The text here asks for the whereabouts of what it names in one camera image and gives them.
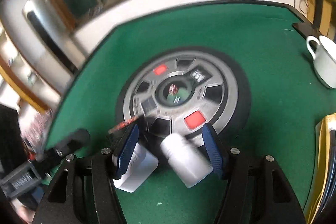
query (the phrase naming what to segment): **metal bolt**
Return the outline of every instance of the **metal bolt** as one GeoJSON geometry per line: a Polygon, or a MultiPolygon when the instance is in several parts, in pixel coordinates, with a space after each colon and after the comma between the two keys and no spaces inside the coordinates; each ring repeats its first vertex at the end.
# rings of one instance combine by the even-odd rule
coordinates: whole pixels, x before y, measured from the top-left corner
{"type": "Polygon", "coordinates": [[[56,149],[56,152],[57,152],[57,154],[58,154],[60,157],[62,157],[62,156],[63,156],[63,153],[62,153],[62,151],[61,151],[61,150],[59,150],[59,149],[56,149]]]}
{"type": "Polygon", "coordinates": [[[109,154],[111,152],[111,149],[109,148],[109,147],[105,147],[105,148],[103,148],[102,150],[101,150],[101,153],[103,154],[103,155],[107,155],[107,154],[109,154]]]}
{"type": "Polygon", "coordinates": [[[65,157],[67,161],[72,161],[75,158],[74,154],[69,154],[68,156],[65,157]]]}
{"type": "Polygon", "coordinates": [[[268,161],[274,161],[274,158],[271,155],[266,156],[266,160],[268,161]]]}
{"type": "Polygon", "coordinates": [[[231,148],[230,149],[230,152],[234,155],[238,155],[240,153],[239,149],[238,148],[231,148]]]}

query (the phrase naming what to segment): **gray ring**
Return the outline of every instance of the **gray ring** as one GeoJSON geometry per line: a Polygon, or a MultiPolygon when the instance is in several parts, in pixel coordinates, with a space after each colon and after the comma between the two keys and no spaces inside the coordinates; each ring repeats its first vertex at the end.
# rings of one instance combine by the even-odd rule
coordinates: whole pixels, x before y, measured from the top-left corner
{"type": "MultiPolygon", "coordinates": [[[[218,118],[217,121],[214,122],[213,127],[216,130],[217,133],[221,132],[224,127],[227,125],[227,123],[230,121],[235,109],[236,109],[236,104],[238,101],[238,85],[236,82],[236,78],[233,74],[233,72],[231,71],[231,69],[224,63],[223,60],[221,60],[220,58],[206,53],[206,52],[200,52],[200,51],[195,51],[195,50],[185,50],[185,51],[180,51],[180,52],[174,52],[174,53],[170,53],[167,54],[165,56],[162,56],[161,58],[158,58],[157,60],[155,60],[154,62],[150,63],[149,65],[147,65],[145,68],[143,68],[137,75],[136,77],[132,80],[132,82],[130,83],[126,94],[125,94],[125,98],[124,98],[124,103],[123,103],[123,114],[124,114],[124,119],[130,119],[131,118],[131,112],[130,112],[130,100],[131,98],[133,98],[134,93],[137,89],[137,87],[140,85],[140,83],[143,80],[147,80],[147,82],[150,82],[150,86],[148,88],[149,92],[148,94],[144,94],[143,96],[147,96],[150,97],[150,94],[152,94],[152,97],[155,101],[155,103],[158,106],[158,110],[156,113],[150,113],[151,116],[157,117],[157,118],[163,118],[163,119],[170,119],[172,121],[171,123],[171,133],[180,133],[181,135],[187,135],[190,133],[193,133],[195,131],[197,131],[200,127],[197,127],[193,130],[189,130],[187,128],[187,126],[184,124],[183,119],[190,115],[191,113],[193,113],[195,111],[195,109],[197,108],[197,105],[201,105],[199,103],[199,99],[197,98],[197,96],[201,97],[201,100],[204,99],[204,93],[205,93],[205,87],[209,86],[213,86],[215,84],[208,84],[208,82],[211,80],[209,79],[208,81],[206,81],[203,85],[201,85],[201,87],[199,89],[195,90],[195,93],[193,95],[193,97],[191,98],[191,100],[189,102],[187,102],[184,105],[179,106],[178,108],[176,108],[176,112],[180,112],[183,115],[181,115],[178,118],[174,118],[172,116],[170,116],[171,111],[167,110],[166,108],[160,106],[158,104],[158,102],[155,100],[155,96],[153,96],[153,94],[155,93],[156,87],[159,85],[160,82],[162,82],[164,79],[166,79],[167,77],[170,77],[172,75],[182,75],[185,72],[189,71],[190,69],[192,69],[195,65],[197,65],[197,63],[201,63],[207,70],[209,70],[210,73],[212,74],[223,74],[227,83],[227,88],[228,90],[225,90],[224,92],[228,93],[227,95],[227,102],[225,105],[225,108],[223,110],[223,112],[221,113],[220,117],[218,118]],[[186,57],[190,57],[193,56],[195,57],[195,60],[193,61],[193,63],[188,67],[187,70],[185,71],[179,71],[179,69],[176,68],[176,60],[178,57],[181,56],[186,56],[186,57]],[[168,65],[168,69],[167,71],[163,74],[160,75],[158,77],[156,77],[152,71],[154,68],[156,68],[157,66],[161,65],[161,64],[167,64],[168,65]]],[[[143,97],[141,100],[139,99],[139,97],[134,96],[133,98],[133,112],[134,113],[143,113],[141,104],[139,101],[142,101],[146,99],[146,97],[143,97]]],[[[212,106],[211,107],[211,112],[213,113],[215,110],[215,108],[212,106]]],[[[201,112],[203,114],[205,114],[205,116],[207,116],[207,111],[202,110],[201,108],[201,112]]],[[[206,122],[208,122],[214,115],[212,115],[211,117],[206,117],[206,122]]],[[[191,143],[193,143],[196,147],[202,146],[204,144],[203,142],[203,138],[202,135],[199,134],[193,138],[191,138],[189,141],[191,141],[191,143]]]]}

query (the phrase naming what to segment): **blue ribbed rubber pad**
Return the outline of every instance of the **blue ribbed rubber pad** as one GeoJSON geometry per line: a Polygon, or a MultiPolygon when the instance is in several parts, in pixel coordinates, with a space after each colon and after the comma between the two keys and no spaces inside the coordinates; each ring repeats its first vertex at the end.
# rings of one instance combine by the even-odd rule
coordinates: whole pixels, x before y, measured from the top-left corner
{"type": "Polygon", "coordinates": [[[118,155],[118,169],[115,173],[117,177],[121,177],[123,174],[126,173],[138,139],[139,139],[139,127],[137,124],[135,124],[133,126],[132,132],[130,133],[127,141],[125,142],[124,148],[118,155]]]}
{"type": "Polygon", "coordinates": [[[221,178],[223,175],[223,158],[207,124],[205,124],[202,128],[202,137],[213,171],[221,178]]]}

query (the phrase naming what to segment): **red square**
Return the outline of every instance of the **red square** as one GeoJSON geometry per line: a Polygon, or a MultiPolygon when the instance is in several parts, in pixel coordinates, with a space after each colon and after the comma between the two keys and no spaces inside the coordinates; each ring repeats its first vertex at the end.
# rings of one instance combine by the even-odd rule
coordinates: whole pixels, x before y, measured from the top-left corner
{"type": "Polygon", "coordinates": [[[194,113],[190,114],[189,116],[185,117],[184,122],[191,130],[193,130],[194,128],[205,123],[205,118],[202,115],[202,113],[197,110],[194,113]]]}
{"type": "Polygon", "coordinates": [[[168,67],[165,65],[165,64],[162,64],[160,66],[157,66],[153,72],[156,74],[156,75],[161,75],[163,74],[166,70],[168,69],[168,67]]]}

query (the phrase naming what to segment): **wooden shelf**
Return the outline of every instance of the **wooden shelf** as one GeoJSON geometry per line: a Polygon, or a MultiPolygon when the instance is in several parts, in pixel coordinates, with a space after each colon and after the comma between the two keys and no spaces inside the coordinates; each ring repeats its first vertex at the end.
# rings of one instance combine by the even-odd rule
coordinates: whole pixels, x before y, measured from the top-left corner
{"type": "Polygon", "coordinates": [[[60,93],[45,79],[43,79],[34,67],[24,58],[21,52],[8,36],[0,22],[0,75],[4,81],[2,89],[8,84],[17,96],[15,102],[2,100],[18,110],[27,102],[38,112],[55,109],[60,101],[60,93]]]}

